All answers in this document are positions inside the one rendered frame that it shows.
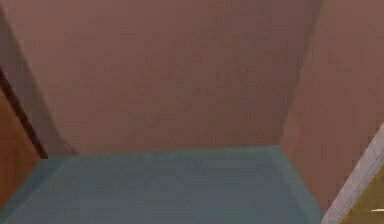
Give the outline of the brown wooden room door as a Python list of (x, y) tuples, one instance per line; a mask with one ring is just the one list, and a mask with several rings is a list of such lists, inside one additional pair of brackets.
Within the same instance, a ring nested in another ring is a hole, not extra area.
[(41, 141), (0, 68), (0, 211), (11, 201), (33, 168), (47, 158)]

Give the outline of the yellow door with grey frame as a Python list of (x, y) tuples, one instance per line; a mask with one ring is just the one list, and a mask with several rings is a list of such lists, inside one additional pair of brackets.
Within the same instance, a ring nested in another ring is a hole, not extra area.
[(384, 224), (384, 123), (372, 138), (321, 224)]

